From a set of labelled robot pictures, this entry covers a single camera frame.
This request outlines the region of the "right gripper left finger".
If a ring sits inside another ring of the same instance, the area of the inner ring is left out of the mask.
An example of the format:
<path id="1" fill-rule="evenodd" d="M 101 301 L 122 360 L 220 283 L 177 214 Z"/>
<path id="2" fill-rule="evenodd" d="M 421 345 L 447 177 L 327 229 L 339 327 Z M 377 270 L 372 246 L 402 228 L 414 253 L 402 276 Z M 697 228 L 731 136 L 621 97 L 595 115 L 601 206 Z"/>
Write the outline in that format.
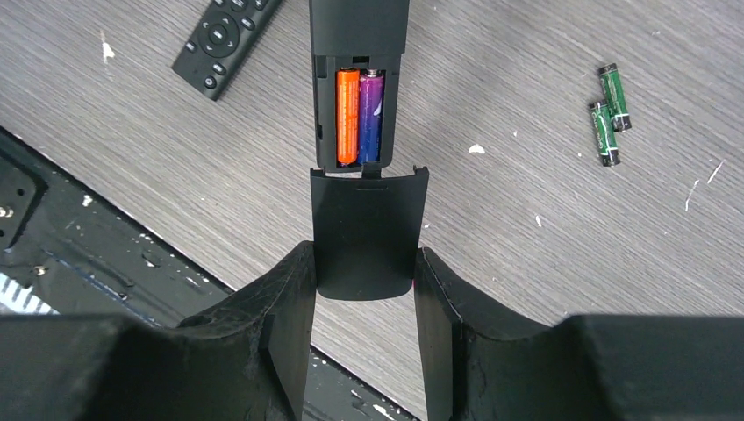
<path id="1" fill-rule="evenodd" d="M 302 241 L 266 274 L 181 321 L 184 366 L 209 420 L 298 420 L 316 302 L 313 246 Z"/>

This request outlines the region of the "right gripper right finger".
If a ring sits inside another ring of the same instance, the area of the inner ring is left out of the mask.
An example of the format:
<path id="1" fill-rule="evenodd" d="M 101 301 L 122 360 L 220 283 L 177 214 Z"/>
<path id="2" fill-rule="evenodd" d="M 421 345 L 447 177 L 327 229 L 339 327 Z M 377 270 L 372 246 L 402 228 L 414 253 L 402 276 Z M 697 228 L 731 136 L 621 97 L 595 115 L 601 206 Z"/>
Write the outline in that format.
<path id="1" fill-rule="evenodd" d="M 475 337 L 513 341 L 547 329 L 462 279 L 428 247 L 417 252 L 413 290 L 430 420 L 455 420 L 464 411 Z"/>

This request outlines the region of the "black battery cover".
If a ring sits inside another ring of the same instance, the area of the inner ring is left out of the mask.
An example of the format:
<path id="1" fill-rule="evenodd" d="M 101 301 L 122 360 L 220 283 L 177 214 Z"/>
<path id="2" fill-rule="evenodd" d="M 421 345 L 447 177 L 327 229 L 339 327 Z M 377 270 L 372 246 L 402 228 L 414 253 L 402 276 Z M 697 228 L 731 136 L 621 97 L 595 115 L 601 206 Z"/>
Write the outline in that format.
<path id="1" fill-rule="evenodd" d="M 318 292 L 340 301 L 408 293 L 426 205 L 429 171 L 384 177 L 377 164 L 361 177 L 310 172 Z"/>

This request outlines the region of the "purple battery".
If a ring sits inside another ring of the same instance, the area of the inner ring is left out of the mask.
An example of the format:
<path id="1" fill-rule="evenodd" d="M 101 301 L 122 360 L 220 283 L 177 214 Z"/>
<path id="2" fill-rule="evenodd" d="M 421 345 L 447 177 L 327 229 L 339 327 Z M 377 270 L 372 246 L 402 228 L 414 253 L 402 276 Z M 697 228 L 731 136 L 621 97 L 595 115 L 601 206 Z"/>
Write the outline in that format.
<path id="1" fill-rule="evenodd" d="M 384 76 L 381 70 L 368 69 L 361 74 L 359 96 L 360 164 L 378 161 L 383 113 Z"/>

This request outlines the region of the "black remote control back up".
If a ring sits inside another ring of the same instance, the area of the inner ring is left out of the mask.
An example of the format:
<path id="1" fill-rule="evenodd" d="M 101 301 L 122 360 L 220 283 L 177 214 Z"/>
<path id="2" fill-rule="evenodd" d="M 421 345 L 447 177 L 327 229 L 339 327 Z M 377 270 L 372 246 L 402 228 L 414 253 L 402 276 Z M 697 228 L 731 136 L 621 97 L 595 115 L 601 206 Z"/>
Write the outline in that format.
<path id="1" fill-rule="evenodd" d="M 393 159 L 407 0 L 311 0 L 317 164 L 357 172 Z"/>

